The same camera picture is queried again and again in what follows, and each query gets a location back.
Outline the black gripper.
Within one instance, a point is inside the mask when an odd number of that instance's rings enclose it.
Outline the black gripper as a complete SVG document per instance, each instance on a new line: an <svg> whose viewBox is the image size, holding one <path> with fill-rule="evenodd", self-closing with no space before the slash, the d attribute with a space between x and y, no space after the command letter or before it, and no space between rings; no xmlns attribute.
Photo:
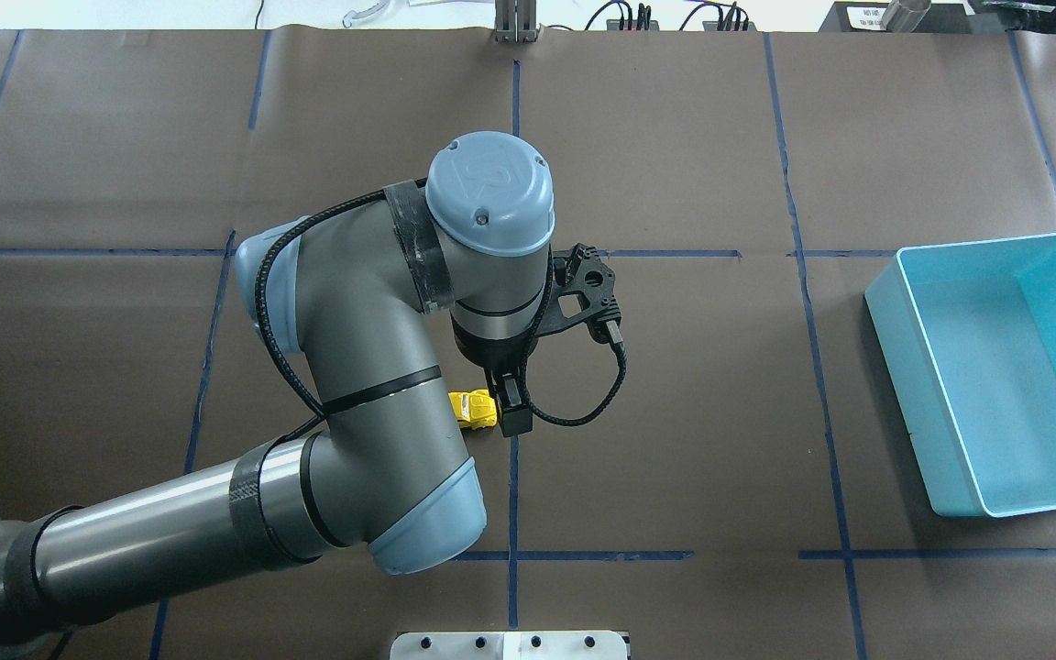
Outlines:
<svg viewBox="0 0 1056 660"><path fill-rule="evenodd" d="M518 367L525 355L536 347L535 335L522 333L490 339L471 333L454 333L454 343L470 363L494 371L494 400L502 437L520 437L532 432L534 414Z"/></svg>

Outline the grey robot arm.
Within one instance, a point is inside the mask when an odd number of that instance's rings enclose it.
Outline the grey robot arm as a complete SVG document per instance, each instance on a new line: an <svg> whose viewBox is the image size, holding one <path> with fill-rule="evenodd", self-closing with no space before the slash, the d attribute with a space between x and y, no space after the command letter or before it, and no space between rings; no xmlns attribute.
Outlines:
<svg viewBox="0 0 1056 660"><path fill-rule="evenodd" d="M271 354L303 354L323 432L302 432L89 507L0 522L0 659L59 633L364 544L386 574L460 555L480 480L427 337L451 314L498 376L544 309L552 172L503 131L449 142L400 182L240 244L237 275Z"/></svg>

